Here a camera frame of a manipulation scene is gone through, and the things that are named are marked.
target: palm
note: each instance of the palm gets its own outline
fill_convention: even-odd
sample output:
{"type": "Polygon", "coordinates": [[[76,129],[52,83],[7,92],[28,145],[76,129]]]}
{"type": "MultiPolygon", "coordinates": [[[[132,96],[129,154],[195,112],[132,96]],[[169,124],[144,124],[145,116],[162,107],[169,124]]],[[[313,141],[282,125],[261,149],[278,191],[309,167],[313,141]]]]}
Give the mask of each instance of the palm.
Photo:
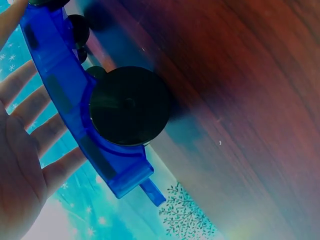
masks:
{"type": "Polygon", "coordinates": [[[17,237],[21,237],[31,227],[46,202],[47,185],[36,145],[24,127],[14,116],[7,116],[0,128],[0,133],[3,130],[6,133],[0,135],[0,156],[3,156],[0,164],[6,164],[0,169],[0,228],[4,227],[0,232],[15,232],[17,237]]]}

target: wooden surface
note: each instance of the wooden surface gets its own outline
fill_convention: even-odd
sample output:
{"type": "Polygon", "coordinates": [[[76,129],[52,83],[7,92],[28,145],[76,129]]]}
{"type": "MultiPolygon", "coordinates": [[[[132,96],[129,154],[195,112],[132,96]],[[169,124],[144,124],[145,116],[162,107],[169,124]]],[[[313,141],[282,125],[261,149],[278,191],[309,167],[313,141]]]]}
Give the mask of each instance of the wooden surface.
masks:
{"type": "Polygon", "coordinates": [[[152,147],[225,237],[318,240],[320,2],[100,4],[137,50],[114,63],[109,28],[89,48],[109,70],[145,58],[165,79],[178,106],[152,147]]]}

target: black knob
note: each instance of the black knob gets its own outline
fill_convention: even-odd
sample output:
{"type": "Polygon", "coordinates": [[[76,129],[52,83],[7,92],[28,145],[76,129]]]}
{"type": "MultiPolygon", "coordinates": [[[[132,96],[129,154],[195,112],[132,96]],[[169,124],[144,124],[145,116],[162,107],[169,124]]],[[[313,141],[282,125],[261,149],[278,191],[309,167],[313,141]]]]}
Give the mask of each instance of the black knob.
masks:
{"type": "Polygon", "coordinates": [[[75,46],[73,49],[82,48],[89,39],[90,29],[84,16],[73,14],[69,15],[68,19],[72,24],[72,34],[75,46]]]}
{"type": "Polygon", "coordinates": [[[160,77],[142,67],[120,67],[93,89],[89,111],[99,134],[111,143],[137,146],[154,139],[166,126],[169,91],[160,77]]]}
{"type": "Polygon", "coordinates": [[[89,67],[86,72],[90,74],[91,76],[95,77],[99,81],[105,81],[107,79],[107,72],[106,70],[101,66],[92,66],[89,67]]]}
{"type": "Polygon", "coordinates": [[[70,0],[29,0],[29,4],[47,7],[51,12],[63,8],[70,0]]]}
{"type": "Polygon", "coordinates": [[[84,47],[81,47],[76,52],[78,54],[78,59],[79,59],[80,64],[83,64],[88,57],[88,53],[87,53],[86,49],[84,47]]]}

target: hand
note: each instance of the hand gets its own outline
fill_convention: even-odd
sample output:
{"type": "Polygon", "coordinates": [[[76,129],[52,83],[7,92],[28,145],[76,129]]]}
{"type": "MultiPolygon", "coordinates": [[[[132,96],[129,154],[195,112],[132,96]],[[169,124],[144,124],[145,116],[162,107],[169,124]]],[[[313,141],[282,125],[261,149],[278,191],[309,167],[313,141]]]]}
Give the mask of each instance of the hand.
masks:
{"type": "MultiPolygon", "coordinates": [[[[0,15],[0,50],[24,14],[18,0],[0,15]]],[[[6,108],[36,74],[27,62],[0,83],[0,239],[18,240],[30,229],[48,197],[86,160],[79,148],[41,169],[39,158],[66,131],[57,114],[30,135],[26,129],[49,104],[41,86],[8,115],[6,108]]]]}

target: blue plastic toy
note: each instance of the blue plastic toy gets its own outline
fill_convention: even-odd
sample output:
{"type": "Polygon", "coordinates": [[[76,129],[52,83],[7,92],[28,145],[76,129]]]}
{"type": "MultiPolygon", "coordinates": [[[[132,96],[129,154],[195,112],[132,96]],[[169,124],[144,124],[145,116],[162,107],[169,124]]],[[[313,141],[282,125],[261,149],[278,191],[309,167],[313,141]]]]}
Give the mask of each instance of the blue plastic toy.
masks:
{"type": "Polygon", "coordinates": [[[85,71],[81,62],[87,57],[83,46],[89,26],[80,15],[67,16],[67,2],[30,0],[20,22],[43,84],[79,147],[115,196],[120,199],[140,185],[159,206],[166,199],[149,179],[154,169],[144,144],[169,119],[166,86],[140,67],[85,71]]]}

